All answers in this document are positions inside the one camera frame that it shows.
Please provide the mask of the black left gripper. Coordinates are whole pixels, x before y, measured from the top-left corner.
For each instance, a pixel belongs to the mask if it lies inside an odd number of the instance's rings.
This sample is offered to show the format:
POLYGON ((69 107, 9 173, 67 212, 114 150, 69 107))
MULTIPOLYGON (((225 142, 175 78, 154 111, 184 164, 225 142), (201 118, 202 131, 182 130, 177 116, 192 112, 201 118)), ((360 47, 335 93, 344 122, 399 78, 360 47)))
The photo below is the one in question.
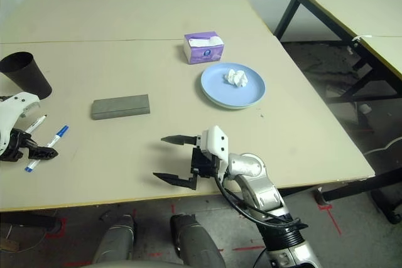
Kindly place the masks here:
POLYGON ((58 156, 58 152, 52 147, 38 146, 37 144, 26 144, 31 139, 31 134, 20 129, 12 129, 7 148, 2 153, 1 161, 18 161, 23 153, 19 150, 25 147, 29 150, 29 159, 53 159, 58 156))

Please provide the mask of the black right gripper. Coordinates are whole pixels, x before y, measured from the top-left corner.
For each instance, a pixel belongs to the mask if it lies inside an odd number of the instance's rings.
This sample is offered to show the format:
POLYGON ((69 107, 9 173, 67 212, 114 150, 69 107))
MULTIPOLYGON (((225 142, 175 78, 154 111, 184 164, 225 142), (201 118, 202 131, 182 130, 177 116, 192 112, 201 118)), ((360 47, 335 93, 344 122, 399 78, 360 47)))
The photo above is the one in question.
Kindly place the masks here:
POLYGON ((214 178, 217 174, 219 168, 219 158, 216 155, 205 155, 200 148, 200 136, 184 136, 184 135, 174 135, 162 137, 161 141, 176 145, 190 144, 196 146, 192 150, 192 160, 191 160, 191 173, 192 177, 189 179, 181 179, 178 175, 168 174, 168 173, 153 173, 154 176, 160 180, 173 185, 180 186, 184 188, 189 188, 191 190, 197 189, 197 178, 214 178))

